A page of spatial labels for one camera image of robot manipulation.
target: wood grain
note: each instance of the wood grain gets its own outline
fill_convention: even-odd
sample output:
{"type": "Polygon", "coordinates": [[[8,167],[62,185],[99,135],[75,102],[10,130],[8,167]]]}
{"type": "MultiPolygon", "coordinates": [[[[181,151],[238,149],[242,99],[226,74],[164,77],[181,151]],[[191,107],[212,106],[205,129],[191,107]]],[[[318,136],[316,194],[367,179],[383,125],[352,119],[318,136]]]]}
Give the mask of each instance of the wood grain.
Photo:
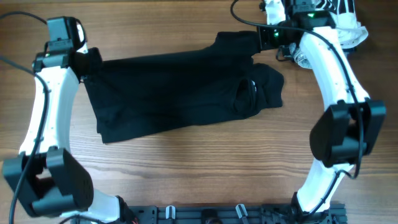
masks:
{"type": "MultiPolygon", "coordinates": [[[[104,60],[202,49],[219,31],[254,30],[229,14],[230,1],[97,2],[3,4],[0,13],[29,11],[41,17],[75,16],[104,60]]],[[[264,22],[257,1],[239,2],[237,13],[264,22]]],[[[358,1],[358,16],[370,36],[349,57],[358,80],[374,99],[383,99],[387,118],[358,180],[345,179],[334,200],[345,203],[350,223],[398,223],[398,104],[396,1],[358,1]]],[[[0,21],[0,52],[29,66],[48,39],[46,27],[15,16],[0,21]]],[[[284,107],[243,120],[192,126],[104,145],[85,87],[73,105],[73,155],[97,189],[122,196],[130,205],[209,205],[288,202],[312,162],[308,135],[323,113],[315,77],[275,51],[256,55],[285,77],[284,107]]],[[[34,81],[0,63],[0,161],[17,155],[34,100],[34,81]]],[[[0,223],[7,223],[12,191],[0,179],[0,223]]],[[[18,207],[16,223],[30,219],[18,207]]]]}

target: black cloth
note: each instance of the black cloth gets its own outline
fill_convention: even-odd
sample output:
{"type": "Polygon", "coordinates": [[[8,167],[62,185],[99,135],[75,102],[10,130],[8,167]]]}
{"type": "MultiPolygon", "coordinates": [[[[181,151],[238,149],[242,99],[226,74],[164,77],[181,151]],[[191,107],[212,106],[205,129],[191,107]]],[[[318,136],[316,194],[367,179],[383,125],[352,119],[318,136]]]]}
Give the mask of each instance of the black cloth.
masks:
{"type": "Polygon", "coordinates": [[[256,32],[220,32],[203,50],[103,62],[84,80],[103,142],[281,107],[283,76],[253,64],[258,39],[256,32]]]}

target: table top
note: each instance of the table top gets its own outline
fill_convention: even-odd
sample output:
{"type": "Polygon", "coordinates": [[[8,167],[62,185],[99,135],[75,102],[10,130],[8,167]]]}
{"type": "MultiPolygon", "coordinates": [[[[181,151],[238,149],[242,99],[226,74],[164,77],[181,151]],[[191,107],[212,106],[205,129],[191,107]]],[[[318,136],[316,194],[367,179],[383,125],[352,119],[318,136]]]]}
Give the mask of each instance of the table top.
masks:
{"type": "MultiPolygon", "coordinates": [[[[40,17],[73,16],[82,21],[89,47],[104,60],[202,49],[219,31],[255,30],[229,14],[231,1],[89,2],[2,4],[0,14],[27,11],[40,17]]],[[[241,17],[264,22],[258,1],[237,5],[241,17]]],[[[349,56],[362,86],[384,100],[387,118],[373,153],[363,159],[357,180],[344,179],[333,201],[345,203],[349,223],[397,223],[398,212],[398,26],[395,1],[360,1],[359,20],[368,39],[349,56]]],[[[48,39],[47,28],[23,16],[0,21],[0,52],[30,66],[48,39]]],[[[129,205],[234,205],[289,203],[308,174],[308,136],[323,113],[310,70],[275,60],[275,50],[254,56],[285,77],[284,106],[257,116],[191,126],[114,144],[102,144],[84,85],[76,95],[70,147],[95,187],[120,195],[129,205]]],[[[34,80],[0,63],[0,165],[15,157],[24,140],[34,101],[34,80]]],[[[0,223],[6,223],[12,191],[0,178],[0,223]]],[[[18,205],[16,223],[30,219],[18,205]]]]}

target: wire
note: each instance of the wire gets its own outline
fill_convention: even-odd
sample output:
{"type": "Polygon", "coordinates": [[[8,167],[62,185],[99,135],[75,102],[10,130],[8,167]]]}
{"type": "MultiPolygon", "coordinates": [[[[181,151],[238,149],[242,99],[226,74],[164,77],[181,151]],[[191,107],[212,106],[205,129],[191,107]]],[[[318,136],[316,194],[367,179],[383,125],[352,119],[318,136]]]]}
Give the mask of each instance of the wire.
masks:
{"type": "Polygon", "coordinates": [[[308,214],[305,216],[305,218],[308,218],[309,216],[313,215],[325,202],[326,199],[329,197],[329,195],[331,194],[331,191],[333,190],[338,178],[340,177],[340,174],[343,173],[345,175],[347,175],[350,179],[356,179],[359,175],[359,170],[361,168],[361,161],[362,161],[362,156],[363,156],[363,139],[364,139],[364,124],[363,124],[363,120],[362,120],[362,112],[361,112],[361,108],[359,107],[359,103],[358,103],[358,99],[355,95],[355,90],[354,90],[354,86],[351,82],[351,79],[349,78],[349,74],[347,71],[347,68],[344,64],[343,59],[341,58],[341,56],[339,55],[339,53],[337,52],[335,46],[333,46],[333,44],[331,44],[326,38],[324,38],[322,35],[317,34],[316,32],[312,31],[312,30],[306,30],[306,29],[302,29],[302,28],[297,28],[297,27],[282,27],[282,26],[274,26],[274,25],[267,25],[267,24],[260,24],[257,22],[250,22],[250,21],[246,21],[240,17],[238,17],[235,12],[234,12],[234,6],[235,4],[238,2],[239,0],[234,0],[233,3],[231,4],[230,7],[230,11],[231,11],[231,15],[239,22],[242,22],[244,24],[250,25],[250,26],[256,26],[256,27],[263,27],[266,29],[285,29],[285,30],[296,30],[296,31],[300,31],[300,32],[306,32],[309,34],[314,35],[315,37],[318,37],[319,39],[321,39],[322,41],[324,41],[324,43],[326,43],[326,45],[329,47],[330,50],[333,51],[333,53],[336,55],[337,60],[339,61],[341,68],[344,71],[344,75],[347,81],[347,85],[348,85],[348,90],[351,93],[351,96],[353,98],[354,101],[354,106],[355,106],[355,110],[357,113],[357,120],[358,120],[358,129],[359,129],[359,150],[358,150],[358,158],[356,160],[356,167],[355,167],[355,173],[354,175],[351,175],[349,172],[345,171],[345,170],[339,170],[337,172],[335,172],[335,177],[333,178],[328,190],[326,191],[326,194],[324,195],[324,197],[320,200],[319,204],[308,214]]]}
{"type": "MultiPolygon", "coordinates": [[[[21,12],[21,11],[5,13],[5,14],[0,16],[0,19],[3,19],[5,17],[7,17],[7,16],[18,15],[18,14],[33,17],[33,18],[39,20],[40,22],[43,22],[44,24],[47,24],[47,22],[44,19],[42,19],[42,18],[40,18],[40,17],[38,17],[36,15],[33,15],[31,13],[21,12]]],[[[44,124],[45,124],[45,120],[46,120],[46,117],[47,117],[47,111],[48,111],[48,108],[49,108],[49,88],[48,88],[47,84],[45,83],[45,81],[43,80],[42,77],[36,75],[36,73],[34,73],[33,71],[29,70],[28,68],[25,68],[22,65],[19,65],[19,64],[13,62],[12,60],[7,59],[6,57],[4,57],[2,55],[0,55],[0,60],[2,60],[3,62],[8,63],[9,65],[11,65],[11,66],[13,66],[15,68],[18,68],[18,69],[20,69],[20,70],[22,70],[24,72],[27,72],[27,73],[31,74],[33,77],[37,78],[39,80],[39,82],[43,86],[43,94],[44,94],[43,112],[42,112],[42,117],[40,119],[39,128],[37,130],[37,135],[36,135],[36,138],[34,140],[35,144],[33,146],[32,152],[30,153],[30,156],[29,156],[29,158],[28,158],[28,160],[26,162],[24,170],[22,171],[22,174],[21,174],[21,176],[20,176],[20,178],[18,180],[17,187],[16,187],[16,189],[14,191],[14,196],[12,197],[12,201],[11,201],[10,213],[9,213],[9,224],[13,224],[14,223],[14,216],[15,216],[15,208],[16,208],[16,204],[17,204],[19,193],[21,191],[21,187],[24,184],[26,175],[27,175],[30,167],[32,166],[33,158],[36,155],[37,150],[39,149],[40,142],[42,141],[44,124]]]]}
{"type": "Polygon", "coordinates": [[[105,224],[105,222],[101,222],[100,220],[96,220],[96,219],[93,219],[93,218],[84,217],[84,216],[81,216],[81,215],[72,215],[72,216],[70,216],[70,217],[68,217],[68,218],[66,218],[66,219],[64,219],[64,220],[62,220],[59,224],[64,224],[64,223],[66,223],[67,221],[69,221],[69,220],[71,220],[71,219],[74,219],[74,218],[77,218],[77,219],[80,219],[80,220],[86,220],[86,221],[89,221],[89,222],[95,222],[95,223],[98,223],[98,224],[105,224]]]}
{"type": "Polygon", "coordinates": [[[13,16],[13,15],[30,16],[30,17],[33,17],[33,18],[37,19],[38,21],[40,21],[40,22],[42,22],[42,23],[47,25],[47,22],[44,19],[40,18],[39,16],[33,15],[31,13],[28,13],[28,12],[22,12],[22,11],[7,12],[7,13],[1,15],[0,19],[4,19],[7,16],[13,16]]]}

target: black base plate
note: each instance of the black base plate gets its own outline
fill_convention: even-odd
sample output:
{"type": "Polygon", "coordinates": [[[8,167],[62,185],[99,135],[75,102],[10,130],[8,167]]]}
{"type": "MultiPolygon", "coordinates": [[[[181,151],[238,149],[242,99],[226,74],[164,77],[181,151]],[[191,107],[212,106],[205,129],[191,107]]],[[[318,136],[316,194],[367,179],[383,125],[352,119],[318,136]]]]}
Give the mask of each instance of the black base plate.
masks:
{"type": "MultiPolygon", "coordinates": [[[[165,208],[156,206],[129,207],[139,218],[140,224],[169,224],[165,219],[165,208]]],[[[201,211],[214,209],[223,224],[241,224],[235,207],[176,207],[176,219],[173,224],[202,224],[201,211]]],[[[289,204],[265,204],[256,207],[246,207],[249,224],[288,224],[287,214],[289,204]]],[[[347,224],[345,205],[330,205],[328,216],[321,222],[304,222],[314,224],[347,224]]]]}

